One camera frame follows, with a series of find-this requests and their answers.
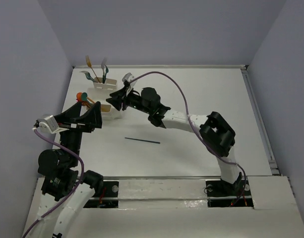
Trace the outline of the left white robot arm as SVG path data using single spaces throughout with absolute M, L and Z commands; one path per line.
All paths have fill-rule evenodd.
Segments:
M 25 238 L 64 238 L 76 216 L 91 196 L 103 190 L 103 176 L 85 171 L 79 156 L 83 133 L 102 127 L 101 104 L 94 103 L 81 114 L 77 102 L 63 113 L 44 116 L 34 124 L 34 133 L 56 146 L 38 158 L 38 173 L 44 177 L 36 221 Z

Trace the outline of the pink handled silver fork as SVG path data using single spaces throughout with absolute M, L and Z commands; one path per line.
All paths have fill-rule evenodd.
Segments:
M 101 63 L 101 69 L 103 71 L 103 74 L 104 74 L 104 71 L 105 71 L 105 65 L 107 65 L 107 58 L 104 57 L 104 59 L 102 60 L 102 63 Z

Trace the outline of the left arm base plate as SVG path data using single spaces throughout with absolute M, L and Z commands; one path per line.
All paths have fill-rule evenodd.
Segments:
M 95 193 L 83 208 L 118 208 L 119 207 L 119 181 L 105 180 L 100 192 Z

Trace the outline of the teal spoon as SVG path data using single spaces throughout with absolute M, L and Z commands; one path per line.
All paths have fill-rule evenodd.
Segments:
M 92 106 L 92 104 L 88 101 L 88 95 L 87 93 L 83 92 L 81 94 L 81 100 L 84 106 L 90 108 Z

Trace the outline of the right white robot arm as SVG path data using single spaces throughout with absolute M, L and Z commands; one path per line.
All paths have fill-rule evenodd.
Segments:
M 151 87 L 143 88 L 141 93 L 124 87 L 111 93 L 106 100 L 116 110 L 128 107 L 148 114 L 148 120 L 155 127 L 172 128 L 193 132 L 207 150 L 217 158 L 221 171 L 221 181 L 216 187 L 224 196 L 240 196 L 246 176 L 236 162 L 234 145 L 235 131 L 218 112 L 207 116 L 190 115 L 175 111 L 161 103 L 161 97 Z

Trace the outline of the orange gold fork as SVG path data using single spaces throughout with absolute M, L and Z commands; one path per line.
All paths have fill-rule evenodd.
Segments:
M 90 57 L 88 55 L 85 56 L 85 60 L 86 60 L 86 64 L 87 66 L 92 70 L 92 72 L 94 73 L 95 75 L 95 80 L 100 83 L 100 79 L 99 77 L 97 76 L 96 72 L 94 71 L 93 67 L 92 67 L 92 64 L 91 64 L 91 60 L 90 60 Z

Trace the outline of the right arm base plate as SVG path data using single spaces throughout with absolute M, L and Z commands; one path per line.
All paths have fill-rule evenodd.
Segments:
M 249 182 L 246 181 L 244 193 L 236 202 L 238 196 L 243 191 L 244 180 L 240 183 L 240 188 L 229 190 L 222 186 L 221 180 L 207 180 L 204 193 L 207 195 L 207 205 L 209 208 L 226 208 L 226 207 L 251 207 L 253 208 L 253 199 Z

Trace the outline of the teal fork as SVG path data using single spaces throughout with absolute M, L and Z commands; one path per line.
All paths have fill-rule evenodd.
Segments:
M 91 76 L 90 72 L 88 72 L 88 71 L 83 70 L 80 73 L 83 73 L 85 75 L 85 77 L 86 77 L 87 80 L 90 80 L 90 81 L 95 82 L 95 83 L 99 82 L 97 79 L 93 78 Z
M 107 80 L 107 74 L 109 73 L 109 68 L 105 65 L 105 71 L 104 71 L 104 74 L 103 74 L 103 83 L 105 84 L 106 83 L 106 80 Z

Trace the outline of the orange copper spoon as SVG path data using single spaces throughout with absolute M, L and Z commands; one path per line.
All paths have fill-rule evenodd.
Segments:
M 79 92 L 79 93 L 76 94 L 76 100 L 78 102 L 82 101 L 82 92 Z

